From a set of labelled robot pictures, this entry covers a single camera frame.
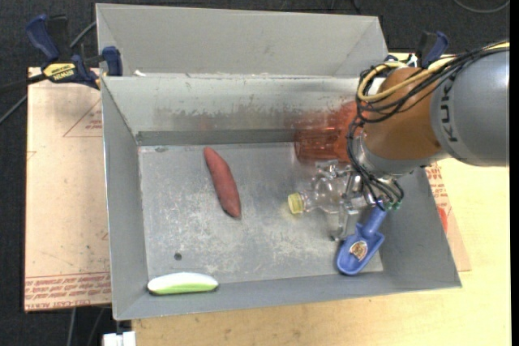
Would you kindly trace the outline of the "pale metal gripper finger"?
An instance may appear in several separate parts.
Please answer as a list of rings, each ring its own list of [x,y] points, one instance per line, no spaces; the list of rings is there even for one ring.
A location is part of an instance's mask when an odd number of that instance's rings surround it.
[[[356,224],[361,216],[359,209],[347,208],[345,211],[345,224],[342,239],[345,240],[356,232]]]
[[[333,241],[340,241],[345,231],[345,213],[337,211],[327,214],[328,234]]]

